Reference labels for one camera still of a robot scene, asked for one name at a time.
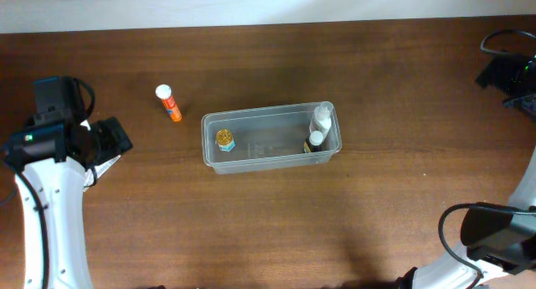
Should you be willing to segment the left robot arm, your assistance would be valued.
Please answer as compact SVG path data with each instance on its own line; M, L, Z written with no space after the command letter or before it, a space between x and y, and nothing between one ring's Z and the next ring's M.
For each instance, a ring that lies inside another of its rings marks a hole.
M91 288L83 224L83 194L133 144L110 117L87 122L95 97L83 80L53 76L33 84L36 114L3 145L13 171L24 226L27 288Z

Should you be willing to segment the gold lid balm jar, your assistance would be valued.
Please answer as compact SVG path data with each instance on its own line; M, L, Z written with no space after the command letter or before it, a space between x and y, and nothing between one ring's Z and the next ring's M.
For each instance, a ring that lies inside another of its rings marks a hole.
M222 152L230 152L235 147L233 134L228 129L222 129L216 133L216 143Z

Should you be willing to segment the orange tablet tube white cap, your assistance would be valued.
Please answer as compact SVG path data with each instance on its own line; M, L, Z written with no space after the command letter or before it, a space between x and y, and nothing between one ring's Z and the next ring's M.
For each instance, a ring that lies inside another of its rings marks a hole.
M181 121L183 116L178 108L177 102L173 98L172 89L169 85L159 85L155 89L156 96L162 101L170 118L175 121Z

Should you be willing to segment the dark bottle white cap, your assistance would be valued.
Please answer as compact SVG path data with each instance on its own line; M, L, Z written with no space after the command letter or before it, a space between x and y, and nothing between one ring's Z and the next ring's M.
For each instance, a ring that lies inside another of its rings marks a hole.
M324 136L320 131L313 131L304 141L304 153L320 152L322 150Z

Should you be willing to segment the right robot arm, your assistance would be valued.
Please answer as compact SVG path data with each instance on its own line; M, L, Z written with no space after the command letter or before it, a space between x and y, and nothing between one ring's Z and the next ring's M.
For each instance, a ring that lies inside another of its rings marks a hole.
M493 85L508 98L505 107L535 114L535 58L523 54L497 54L477 77L486 88ZM464 209L461 242L450 247L444 226L449 214ZM456 204L438 223L446 253L421 268L414 267L394 282L395 288L476 288L486 281L535 269L535 158L505 205Z

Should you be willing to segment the white spray bottle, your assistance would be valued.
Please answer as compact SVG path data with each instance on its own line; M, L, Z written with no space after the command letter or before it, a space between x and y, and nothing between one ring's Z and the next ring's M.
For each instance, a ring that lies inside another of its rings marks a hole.
M332 110L333 105L328 101L324 101L317 106L313 111L309 131L319 131L326 138L332 127Z

